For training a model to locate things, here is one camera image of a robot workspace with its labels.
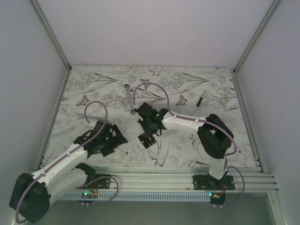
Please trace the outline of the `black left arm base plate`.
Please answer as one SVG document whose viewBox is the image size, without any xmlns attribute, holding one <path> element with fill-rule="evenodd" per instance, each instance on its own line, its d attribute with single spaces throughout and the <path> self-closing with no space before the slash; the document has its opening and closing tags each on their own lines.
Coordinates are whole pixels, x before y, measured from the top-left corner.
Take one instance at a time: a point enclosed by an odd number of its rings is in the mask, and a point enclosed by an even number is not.
<svg viewBox="0 0 300 225">
<path fill-rule="evenodd" d="M 110 181 L 110 174 L 95 174 L 93 176 L 88 176 L 86 182 L 76 189 L 108 189 L 110 187 Z"/>
</svg>

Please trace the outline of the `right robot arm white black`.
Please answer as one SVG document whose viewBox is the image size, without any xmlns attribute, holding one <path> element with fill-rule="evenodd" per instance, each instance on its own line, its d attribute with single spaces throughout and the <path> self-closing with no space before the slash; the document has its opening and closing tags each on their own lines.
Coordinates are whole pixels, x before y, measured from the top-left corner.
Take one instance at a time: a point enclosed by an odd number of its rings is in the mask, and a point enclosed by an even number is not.
<svg viewBox="0 0 300 225">
<path fill-rule="evenodd" d="M 204 151 L 210 157 L 208 185 L 217 190 L 224 185 L 227 167 L 227 152 L 233 144 L 233 133 L 215 114 L 208 117 L 191 117 L 162 108 L 159 111 L 143 103 L 136 110 L 141 117 L 138 123 L 149 139 L 162 130 L 177 130 L 197 134 Z"/>
</svg>

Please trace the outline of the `black fuse box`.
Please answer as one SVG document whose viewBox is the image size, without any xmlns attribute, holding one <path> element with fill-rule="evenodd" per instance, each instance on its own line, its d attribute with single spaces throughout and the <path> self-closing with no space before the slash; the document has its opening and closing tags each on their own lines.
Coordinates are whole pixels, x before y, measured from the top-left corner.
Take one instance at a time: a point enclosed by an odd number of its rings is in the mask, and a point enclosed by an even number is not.
<svg viewBox="0 0 300 225">
<path fill-rule="evenodd" d="M 144 148 L 146 148 L 146 149 L 151 147 L 152 145 L 154 145 L 157 142 L 152 135 L 148 136 L 145 133 L 139 135 L 138 139 L 142 143 Z"/>
</svg>

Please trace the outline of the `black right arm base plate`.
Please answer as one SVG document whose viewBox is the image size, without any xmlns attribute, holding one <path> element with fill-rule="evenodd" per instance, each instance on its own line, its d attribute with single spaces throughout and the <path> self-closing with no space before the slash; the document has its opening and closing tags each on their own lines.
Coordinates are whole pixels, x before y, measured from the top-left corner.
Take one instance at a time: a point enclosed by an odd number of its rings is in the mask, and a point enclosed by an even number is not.
<svg viewBox="0 0 300 225">
<path fill-rule="evenodd" d="M 235 190 L 233 176 L 225 174 L 223 178 L 217 180 L 207 175 L 194 175 L 192 177 L 194 190 Z"/>
</svg>

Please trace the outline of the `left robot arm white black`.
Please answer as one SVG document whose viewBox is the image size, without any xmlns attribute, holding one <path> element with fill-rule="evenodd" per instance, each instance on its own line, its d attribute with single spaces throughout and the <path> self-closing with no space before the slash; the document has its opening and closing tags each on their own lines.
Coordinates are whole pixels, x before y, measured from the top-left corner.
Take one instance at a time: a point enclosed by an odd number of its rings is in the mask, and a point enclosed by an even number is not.
<svg viewBox="0 0 300 225">
<path fill-rule="evenodd" d="M 35 223 L 50 206 L 64 194 L 75 188 L 91 188 L 98 180 L 109 180 L 109 175 L 97 175 L 86 164 L 93 155 L 106 157 L 122 144 L 127 143 L 117 125 L 99 120 L 74 140 L 74 143 L 49 165 L 34 173 L 22 173 L 16 180 L 9 201 L 15 210 L 15 220 Z"/>
</svg>

